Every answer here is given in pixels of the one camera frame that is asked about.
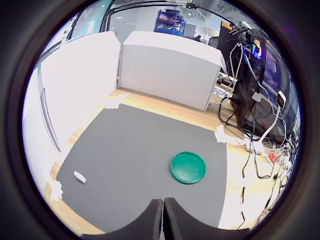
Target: white panel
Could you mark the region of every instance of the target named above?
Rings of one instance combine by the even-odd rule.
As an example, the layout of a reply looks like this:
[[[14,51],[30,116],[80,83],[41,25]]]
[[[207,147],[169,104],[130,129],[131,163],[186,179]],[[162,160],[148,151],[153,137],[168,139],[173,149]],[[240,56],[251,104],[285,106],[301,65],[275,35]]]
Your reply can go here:
[[[121,45],[112,31],[64,44],[41,63],[53,129],[63,147],[117,86]]]
[[[177,51],[217,64],[227,72],[225,59],[219,49],[185,37],[160,32],[133,31],[123,45],[140,45]]]
[[[219,50],[187,38],[133,32],[122,46],[120,87],[205,111],[220,58]]]
[[[22,137],[30,172],[40,193],[44,194],[58,152],[49,137],[43,119],[37,71],[36,69],[31,75],[24,99]]]

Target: white paper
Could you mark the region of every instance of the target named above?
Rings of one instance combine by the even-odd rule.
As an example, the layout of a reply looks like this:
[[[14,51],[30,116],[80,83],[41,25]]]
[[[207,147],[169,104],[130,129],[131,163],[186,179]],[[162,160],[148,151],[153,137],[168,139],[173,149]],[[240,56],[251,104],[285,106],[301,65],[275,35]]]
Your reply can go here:
[[[114,99],[106,99],[105,101],[105,109],[118,109],[120,103],[129,95],[130,93],[126,94],[119,94]]]
[[[59,198],[62,199],[62,194],[64,193],[64,191],[62,191],[61,189],[61,183],[57,180],[53,180],[50,176],[48,177],[47,182],[50,184],[52,188],[50,201],[54,200],[57,202]]]

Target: black machine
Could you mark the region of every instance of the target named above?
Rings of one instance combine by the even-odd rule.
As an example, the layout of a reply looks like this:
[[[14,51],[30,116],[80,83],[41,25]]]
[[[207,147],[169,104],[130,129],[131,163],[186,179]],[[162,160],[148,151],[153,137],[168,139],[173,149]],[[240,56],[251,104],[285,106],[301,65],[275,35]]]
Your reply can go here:
[[[277,92],[281,90],[288,99],[288,104],[281,111],[281,117],[286,121],[286,133],[284,121],[278,119],[275,127],[267,135],[272,142],[281,144],[284,137],[288,137],[293,129],[299,107],[298,97],[292,84],[290,72],[286,68],[284,60],[276,46],[268,40],[261,30],[249,29],[247,27],[230,29],[221,23],[217,48],[222,52],[229,76],[232,76],[230,52],[237,43],[243,45],[244,54],[247,56],[249,63],[242,56],[237,76],[238,81],[231,98],[237,126],[252,131],[253,121],[255,121],[254,135],[262,136],[275,120],[268,97],[271,104],[277,109]],[[240,57],[241,48],[236,47],[231,55],[234,72],[236,72],[239,65]],[[260,102],[252,98],[255,92],[262,94]]]

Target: wooden floor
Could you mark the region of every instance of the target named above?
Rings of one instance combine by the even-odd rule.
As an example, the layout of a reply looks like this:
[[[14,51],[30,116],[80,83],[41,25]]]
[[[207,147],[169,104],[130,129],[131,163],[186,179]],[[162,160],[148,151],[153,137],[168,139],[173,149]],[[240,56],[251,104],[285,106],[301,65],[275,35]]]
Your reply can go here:
[[[206,112],[196,110],[191,107],[187,107],[175,102],[164,100],[162,98],[142,94],[126,89],[117,89],[114,91],[108,99],[114,99],[120,94],[130,93],[121,103],[145,111],[149,111],[155,114],[166,116],[168,118],[176,119],[182,122],[186,122],[195,126],[199,126],[208,130],[216,131],[217,127],[221,125],[218,118],[218,106],[209,108]],[[88,119],[81,125],[68,142],[69,148],[76,143],[81,134],[85,131],[88,125],[95,119],[95,117],[105,108],[105,104],[98,106]],[[221,108],[221,117],[226,120],[233,110],[229,101],[224,103]],[[236,120],[232,118],[230,123],[236,124]],[[242,132],[235,128],[226,128],[225,133],[231,137],[243,138]],[[245,168],[245,181],[242,177],[242,168],[244,167],[249,153],[244,146],[226,144],[227,152],[227,179],[226,179],[226,191],[225,199],[222,210],[222,215],[219,223],[220,229],[234,230],[237,229],[243,223],[243,217],[245,222],[240,229],[252,228],[260,214],[265,208],[265,205],[272,194],[271,203],[278,195],[280,187],[280,181],[272,178],[259,179],[256,174],[254,155],[251,154],[248,164]],[[264,156],[258,155],[256,157],[257,167],[260,176],[270,175],[272,166]],[[275,164],[274,173],[278,172],[278,163]],[[53,166],[51,171],[52,179],[55,179],[60,169],[59,163]],[[242,202],[242,190],[243,186],[246,186],[244,192],[244,204]],[[47,184],[45,192],[45,200],[52,208],[54,213],[61,219],[61,221],[74,231],[77,235],[81,234],[101,234],[103,231],[94,227],[89,222],[85,221],[82,217],[77,215],[62,199],[56,201],[49,201],[51,195],[51,186]]]

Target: gray mat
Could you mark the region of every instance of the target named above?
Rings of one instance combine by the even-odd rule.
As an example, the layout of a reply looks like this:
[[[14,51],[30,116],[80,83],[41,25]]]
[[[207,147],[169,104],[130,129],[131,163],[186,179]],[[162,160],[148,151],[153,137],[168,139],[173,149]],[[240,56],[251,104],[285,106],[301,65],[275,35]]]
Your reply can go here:
[[[181,184],[171,175],[170,161],[183,151],[198,154],[206,163],[206,175],[196,184]],[[86,184],[76,180],[74,171]],[[225,200],[227,149],[213,131],[121,104],[104,109],[88,126],[57,180],[65,203],[104,232],[124,227],[151,199],[165,197],[217,227]]]

